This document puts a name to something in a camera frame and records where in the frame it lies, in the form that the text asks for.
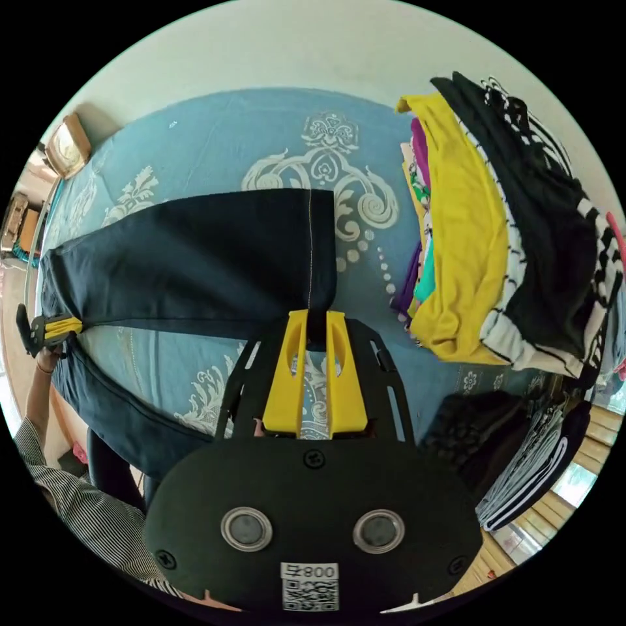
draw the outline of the striped shirt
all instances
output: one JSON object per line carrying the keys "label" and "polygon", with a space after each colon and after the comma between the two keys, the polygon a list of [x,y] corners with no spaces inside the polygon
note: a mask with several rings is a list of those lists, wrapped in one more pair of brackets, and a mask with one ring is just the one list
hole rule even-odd
{"label": "striped shirt", "polygon": [[66,471],[48,467],[30,420],[22,422],[14,441],[33,480],[50,494],[61,521],[87,548],[125,574],[183,597],[165,580],[145,547],[143,513]]}

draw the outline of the label sticker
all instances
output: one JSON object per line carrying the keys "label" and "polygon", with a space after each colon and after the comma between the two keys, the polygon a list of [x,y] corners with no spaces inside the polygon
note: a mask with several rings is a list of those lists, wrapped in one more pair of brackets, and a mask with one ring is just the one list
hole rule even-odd
{"label": "label sticker", "polygon": [[281,563],[285,611],[339,611],[337,563]]}

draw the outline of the bed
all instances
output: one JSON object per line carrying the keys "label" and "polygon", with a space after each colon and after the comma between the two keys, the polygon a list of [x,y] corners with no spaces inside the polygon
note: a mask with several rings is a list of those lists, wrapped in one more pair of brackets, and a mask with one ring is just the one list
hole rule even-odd
{"label": "bed", "polygon": [[[524,394],[543,386],[548,375],[441,363],[411,341],[389,308],[419,237],[398,150],[409,137],[406,116],[325,91],[251,89],[180,102],[133,122],[97,148],[51,208],[43,253],[174,198],[281,186],[333,189],[338,271],[333,308],[381,334],[404,380],[421,438],[448,394],[498,389]],[[155,250],[155,257],[186,263],[168,254]],[[122,327],[90,329],[80,342],[110,378],[143,402],[209,433],[243,348],[237,340]],[[307,354],[306,438],[327,434],[326,367],[323,354]]]}

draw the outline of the teal cloth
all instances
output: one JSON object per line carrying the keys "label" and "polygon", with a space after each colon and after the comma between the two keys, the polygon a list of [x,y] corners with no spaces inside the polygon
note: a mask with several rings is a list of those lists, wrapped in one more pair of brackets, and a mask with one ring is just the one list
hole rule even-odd
{"label": "teal cloth", "polygon": [[435,290],[435,254],[434,254],[435,242],[431,241],[428,247],[428,253],[424,260],[424,269],[422,270],[422,277],[420,281],[415,285],[415,291],[413,295],[420,304],[426,302],[430,294]]}

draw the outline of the person's arm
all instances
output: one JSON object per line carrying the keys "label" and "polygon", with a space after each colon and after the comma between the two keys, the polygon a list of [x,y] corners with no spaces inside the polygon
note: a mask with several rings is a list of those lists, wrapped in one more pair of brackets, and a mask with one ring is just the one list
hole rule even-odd
{"label": "person's arm", "polygon": [[37,355],[37,367],[26,400],[26,417],[35,428],[42,449],[46,445],[50,419],[50,383],[52,372],[59,360],[60,348],[51,352],[44,348]]}
{"label": "person's arm", "polygon": [[48,503],[83,545],[136,580],[182,597],[164,579],[143,543],[145,519],[141,511],[46,465],[42,449],[50,416],[50,383],[58,360],[59,354],[48,350],[38,355],[26,417],[14,437],[20,457]]}

